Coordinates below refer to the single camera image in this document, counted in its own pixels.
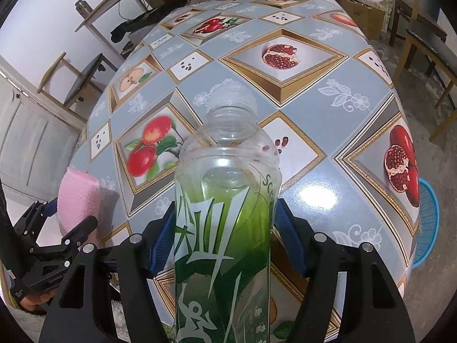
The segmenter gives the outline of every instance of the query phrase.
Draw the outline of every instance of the human hand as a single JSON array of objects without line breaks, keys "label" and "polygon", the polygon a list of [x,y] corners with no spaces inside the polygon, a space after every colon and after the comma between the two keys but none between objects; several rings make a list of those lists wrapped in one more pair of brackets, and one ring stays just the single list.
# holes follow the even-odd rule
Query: human hand
[{"label": "human hand", "polygon": [[20,305],[23,309],[33,312],[37,309],[38,305],[48,302],[54,295],[55,290],[41,295],[29,294],[21,300]]}]

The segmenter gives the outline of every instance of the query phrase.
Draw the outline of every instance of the pink bubble wrap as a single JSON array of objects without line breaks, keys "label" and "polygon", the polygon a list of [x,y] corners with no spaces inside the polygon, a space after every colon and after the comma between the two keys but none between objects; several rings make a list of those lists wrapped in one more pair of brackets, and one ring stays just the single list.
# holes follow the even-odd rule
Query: pink bubble wrap
[{"label": "pink bubble wrap", "polygon": [[[57,217],[62,236],[74,229],[88,215],[99,219],[100,184],[96,178],[81,171],[68,168],[63,176],[57,198]],[[101,248],[98,231],[93,231],[87,242]]]}]

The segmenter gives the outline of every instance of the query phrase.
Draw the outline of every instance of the metal thermos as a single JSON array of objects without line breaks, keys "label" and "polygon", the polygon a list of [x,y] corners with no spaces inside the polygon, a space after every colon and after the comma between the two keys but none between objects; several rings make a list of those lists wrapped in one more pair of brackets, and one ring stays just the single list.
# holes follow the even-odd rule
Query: metal thermos
[{"label": "metal thermos", "polygon": [[78,0],[75,3],[76,11],[86,19],[87,16],[92,12],[92,7],[85,0]]}]

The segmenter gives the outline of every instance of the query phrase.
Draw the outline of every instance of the green bottle label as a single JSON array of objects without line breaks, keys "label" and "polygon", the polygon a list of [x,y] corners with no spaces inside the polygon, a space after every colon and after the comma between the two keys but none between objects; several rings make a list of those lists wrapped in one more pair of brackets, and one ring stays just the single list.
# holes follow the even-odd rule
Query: green bottle label
[{"label": "green bottle label", "polygon": [[269,341],[277,193],[271,197],[272,184],[263,183],[219,190],[175,180],[177,342]]}]

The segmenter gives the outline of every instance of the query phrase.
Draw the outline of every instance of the metal screw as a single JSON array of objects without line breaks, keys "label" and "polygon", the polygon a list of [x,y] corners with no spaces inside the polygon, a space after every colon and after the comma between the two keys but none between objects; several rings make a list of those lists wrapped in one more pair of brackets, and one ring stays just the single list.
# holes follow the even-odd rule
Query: metal screw
[{"label": "metal screw", "polygon": [[373,251],[373,245],[370,244],[369,242],[364,242],[362,244],[362,249],[364,249],[366,252],[370,253]]},{"label": "metal screw", "polygon": [[132,244],[138,244],[143,238],[139,233],[135,233],[134,235],[130,236],[130,242]]},{"label": "metal screw", "polygon": [[323,234],[322,232],[318,232],[314,234],[314,239],[317,242],[326,242],[327,241],[327,236]]},{"label": "metal screw", "polygon": [[84,245],[83,252],[84,253],[90,253],[93,249],[94,249],[94,245],[93,244],[87,244],[87,245]]}]

